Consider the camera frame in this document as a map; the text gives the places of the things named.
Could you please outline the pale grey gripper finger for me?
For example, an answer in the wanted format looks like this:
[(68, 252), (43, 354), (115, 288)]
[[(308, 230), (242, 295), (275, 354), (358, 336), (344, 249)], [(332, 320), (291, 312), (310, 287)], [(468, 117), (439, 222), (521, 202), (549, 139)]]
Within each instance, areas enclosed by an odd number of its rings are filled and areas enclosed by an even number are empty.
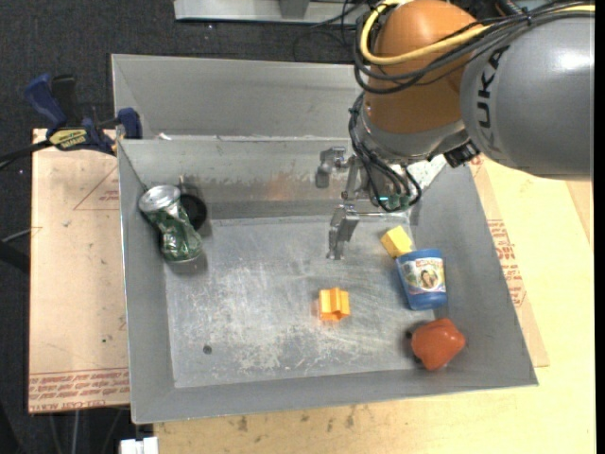
[(340, 245), (339, 230), (340, 226), (346, 217), (346, 212), (343, 206), (335, 209), (329, 223), (328, 232), (328, 253), (327, 257), (332, 260), (340, 260), (342, 258), (342, 247)]
[(343, 218), (340, 223), (340, 239), (349, 242), (353, 237), (354, 230), (360, 221), (360, 216), (353, 207), (345, 207)]

